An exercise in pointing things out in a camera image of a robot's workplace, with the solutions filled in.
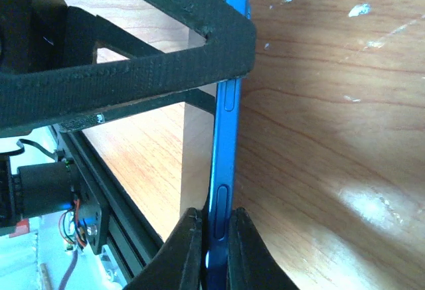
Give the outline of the blue-edged phone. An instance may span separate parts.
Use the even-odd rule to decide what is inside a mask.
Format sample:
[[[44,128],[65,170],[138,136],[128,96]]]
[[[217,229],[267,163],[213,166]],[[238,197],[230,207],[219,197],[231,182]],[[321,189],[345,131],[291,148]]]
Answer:
[[[184,105],[180,209],[201,217],[197,287],[226,289],[241,86],[255,35],[249,0],[216,0],[207,15],[209,35],[189,32],[189,50],[199,53],[201,72],[211,79]]]

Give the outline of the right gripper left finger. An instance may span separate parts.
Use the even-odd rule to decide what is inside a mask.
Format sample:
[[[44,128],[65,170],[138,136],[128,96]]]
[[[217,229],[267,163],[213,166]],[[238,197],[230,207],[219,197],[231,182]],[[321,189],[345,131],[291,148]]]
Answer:
[[[203,232],[205,212],[186,209],[163,245],[144,216],[133,219],[127,233],[149,257],[143,271],[126,289],[203,289],[205,287]]]

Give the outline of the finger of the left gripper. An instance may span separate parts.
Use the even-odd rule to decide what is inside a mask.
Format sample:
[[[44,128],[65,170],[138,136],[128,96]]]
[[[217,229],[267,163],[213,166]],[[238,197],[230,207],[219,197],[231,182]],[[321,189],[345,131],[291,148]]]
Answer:
[[[144,0],[202,37],[216,0]],[[26,74],[1,73],[1,132],[28,134],[109,108],[201,87],[197,51],[165,53],[93,15],[94,63]]]
[[[178,104],[180,102],[185,102],[191,106],[206,111],[207,113],[215,115],[216,98],[213,95],[202,90],[187,90],[184,92],[167,94],[166,96],[150,100],[143,100],[124,106],[109,108],[101,113],[83,115],[64,123],[59,123],[58,131],[61,133],[81,131],[110,121]]]

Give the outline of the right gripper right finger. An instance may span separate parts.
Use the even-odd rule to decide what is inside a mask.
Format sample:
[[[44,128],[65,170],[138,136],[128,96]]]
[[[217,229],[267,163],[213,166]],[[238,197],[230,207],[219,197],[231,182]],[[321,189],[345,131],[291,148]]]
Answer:
[[[248,212],[232,211],[228,235],[228,289],[297,289],[277,264]]]

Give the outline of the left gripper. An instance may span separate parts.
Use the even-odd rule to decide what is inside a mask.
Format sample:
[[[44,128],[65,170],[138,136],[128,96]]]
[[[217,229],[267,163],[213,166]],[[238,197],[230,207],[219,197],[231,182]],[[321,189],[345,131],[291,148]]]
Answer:
[[[64,0],[1,0],[1,73],[93,64],[94,21]]]

